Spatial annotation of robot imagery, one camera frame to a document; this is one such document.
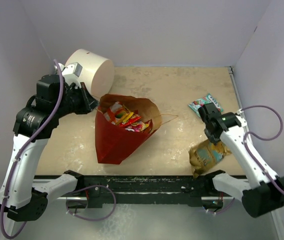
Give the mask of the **teal candy packet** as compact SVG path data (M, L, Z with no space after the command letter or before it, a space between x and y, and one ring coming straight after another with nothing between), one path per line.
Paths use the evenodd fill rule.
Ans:
M205 105L205 104L210 104L213 103L215 107L220 111L223 112L224 109L221 107L219 102L210 94L208 93L206 96L201 97L191 103L188 104L188 107L194 111L194 113L200 118L200 113L199 109Z

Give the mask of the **gold chips bag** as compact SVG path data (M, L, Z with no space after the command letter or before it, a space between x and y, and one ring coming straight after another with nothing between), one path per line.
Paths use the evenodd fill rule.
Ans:
M221 141L214 144L207 139L191 147L188 155L193 177L196 179L200 175L207 173L231 154L231 150Z

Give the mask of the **colourful candy packet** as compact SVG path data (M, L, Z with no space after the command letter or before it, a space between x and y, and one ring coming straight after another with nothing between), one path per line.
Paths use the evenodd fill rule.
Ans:
M109 123L122 128L138 122L142 118L137 113L129 110L121 102L115 102L106 110L103 116Z

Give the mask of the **red paper bag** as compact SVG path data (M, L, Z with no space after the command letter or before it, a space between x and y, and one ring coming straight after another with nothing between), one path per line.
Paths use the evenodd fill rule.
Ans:
M130 111L139 114L143 122L151 120L151 125L143 132L133 132L108 122L104 113L116 102L124 104ZM97 162L99 164L121 164L164 124L162 116L164 114L148 98L118 94L103 95L95 115Z

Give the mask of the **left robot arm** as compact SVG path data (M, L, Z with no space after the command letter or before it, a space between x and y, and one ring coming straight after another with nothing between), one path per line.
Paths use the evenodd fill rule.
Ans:
M97 106L98 101L84 82L67 83L64 77L48 74L36 83L36 94L16 115L12 155L0 189L0 212L15 222L35 221L59 197L83 194L84 176L72 170L39 186L33 180L42 152L60 118L85 115Z

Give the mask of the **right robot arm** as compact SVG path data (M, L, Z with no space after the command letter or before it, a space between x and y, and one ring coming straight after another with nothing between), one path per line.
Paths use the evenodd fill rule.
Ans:
M229 148L247 178L243 181L219 170L209 175L205 192L210 196L223 192L233 197L253 218L284 207L284 176L280 177L248 140L243 110L221 113L214 103L207 103L198 111L208 140Z

